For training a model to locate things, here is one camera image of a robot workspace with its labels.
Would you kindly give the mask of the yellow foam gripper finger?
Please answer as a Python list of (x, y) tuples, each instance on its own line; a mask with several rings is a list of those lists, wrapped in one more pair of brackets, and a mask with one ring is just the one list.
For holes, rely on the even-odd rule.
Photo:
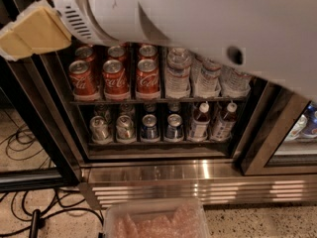
[(32, 3), (0, 30), (0, 56), (17, 61), (68, 48), (71, 32), (47, 0)]

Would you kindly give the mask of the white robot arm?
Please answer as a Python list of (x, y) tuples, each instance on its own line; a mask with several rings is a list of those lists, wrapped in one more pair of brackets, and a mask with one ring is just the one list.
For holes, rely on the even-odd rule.
[(40, 0), (1, 31), (19, 60), (71, 38), (185, 48), (317, 100), (317, 0)]

